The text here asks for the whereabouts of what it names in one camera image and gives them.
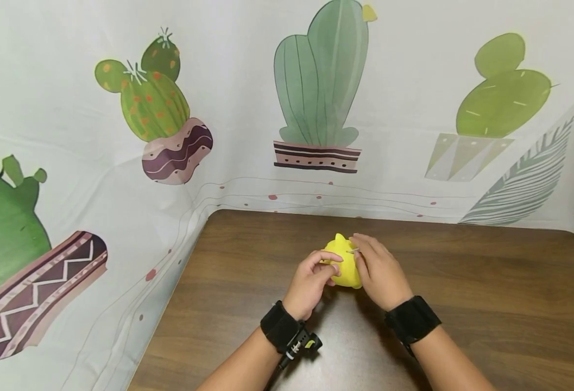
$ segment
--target geometric pot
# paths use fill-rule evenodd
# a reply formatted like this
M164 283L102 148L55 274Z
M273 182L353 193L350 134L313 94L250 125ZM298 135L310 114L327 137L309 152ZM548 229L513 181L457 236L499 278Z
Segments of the geometric pot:
M298 169L327 169L340 173L356 173L360 149L315 147L274 141L277 167Z
M175 135L146 145L141 161L143 172L160 184L186 184L212 148L209 128L201 120L189 118Z
M508 138L442 133L432 151L425 177L438 181L471 181L512 143Z
M0 360L36 346L57 314L106 271L106 244L77 231L0 286Z

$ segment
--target fabric backdrop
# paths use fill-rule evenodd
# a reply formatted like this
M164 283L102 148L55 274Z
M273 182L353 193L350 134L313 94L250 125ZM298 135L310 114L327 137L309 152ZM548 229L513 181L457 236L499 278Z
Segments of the fabric backdrop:
M220 209L574 232L574 4L0 2L0 390L124 390Z

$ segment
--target black wrist strap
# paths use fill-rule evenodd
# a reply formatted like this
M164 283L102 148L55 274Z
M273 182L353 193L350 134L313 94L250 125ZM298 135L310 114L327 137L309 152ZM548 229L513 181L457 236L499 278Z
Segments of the black wrist strap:
M384 320L413 357L415 355L411 350L411 343L420 341L441 324L430 305L421 296L414 296L390 310Z
M304 322L296 321L283 307L280 300L276 301L276 304L261 320L263 334L280 354L285 354L289 343L303 327Z

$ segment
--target yellow object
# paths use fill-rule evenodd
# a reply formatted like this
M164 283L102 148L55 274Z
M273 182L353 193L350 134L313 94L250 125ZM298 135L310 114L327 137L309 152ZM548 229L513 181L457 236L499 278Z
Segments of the yellow object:
M322 261L326 264L337 264L339 265L340 276L333 276L332 280L341 287L350 287L354 289L359 289L362 287L361 277L358 276L358 271L356 270L356 262L354 261L354 254L350 254L348 251L356 248L348 239L345 239L343 235L336 234L335 240L328 242L324 250L333 252L341 258L343 262L335 261Z
M366 22L373 22L378 19L376 12L371 5L365 4L363 6L363 20Z

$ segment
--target cactus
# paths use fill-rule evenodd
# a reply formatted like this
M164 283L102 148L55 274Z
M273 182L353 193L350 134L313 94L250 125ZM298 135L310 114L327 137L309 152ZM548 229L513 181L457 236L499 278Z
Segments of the cactus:
M371 7L332 0L319 10L307 35L286 37L276 49L274 77L287 123L287 143L347 147L358 136L344 128L367 57Z
M161 28L159 37L143 53L141 67L146 71L160 72L176 81L180 73L180 51L170 40L172 33L168 31L168 28Z
M15 185L2 179L7 176ZM2 161L0 172L0 285L32 260L51 249L43 225L35 214L39 185L47 180L43 169L24 178L14 156Z
M518 70L524 56L523 38L514 33L493 38L480 48L475 64L486 80L459 107L459 135L506 137L541 110L550 96L551 82L538 71Z
M130 63L129 69L107 59L98 63L95 75L105 90L121 92L122 114L137 137L150 142L175 135L189 118L189 105L180 88L158 71L144 71L137 65L133 68Z

